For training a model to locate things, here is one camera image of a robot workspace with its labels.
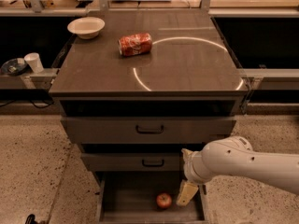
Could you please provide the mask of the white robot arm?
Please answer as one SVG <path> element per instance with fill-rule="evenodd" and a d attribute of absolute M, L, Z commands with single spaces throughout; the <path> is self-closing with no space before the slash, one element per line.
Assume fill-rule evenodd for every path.
<path fill-rule="evenodd" d="M 218 175 L 243 176 L 299 194 L 298 155 L 255 152 L 241 136 L 209 142 L 201 151 L 181 152 L 186 180 L 180 184 L 178 206 L 186 206 L 200 185 Z"/>

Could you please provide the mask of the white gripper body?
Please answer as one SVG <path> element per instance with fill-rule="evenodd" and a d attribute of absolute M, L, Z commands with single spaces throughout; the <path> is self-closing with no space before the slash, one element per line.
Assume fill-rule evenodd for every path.
<path fill-rule="evenodd" d="M 203 184 L 209 182 L 215 174 L 210 171 L 203 162 L 200 151 L 193 151 L 192 155 L 184 160 L 183 171 L 188 181 L 194 184 Z"/>

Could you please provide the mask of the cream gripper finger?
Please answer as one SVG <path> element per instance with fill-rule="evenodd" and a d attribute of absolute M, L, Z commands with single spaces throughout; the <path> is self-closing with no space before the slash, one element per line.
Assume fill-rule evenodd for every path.
<path fill-rule="evenodd" d="M 199 190 L 196 184 L 190 181 L 182 180 L 179 187 L 176 204 L 178 206 L 186 206 Z"/>
<path fill-rule="evenodd" d="M 192 151 L 187 148 L 183 148 L 181 152 L 184 160 L 188 159 L 192 155 Z"/>

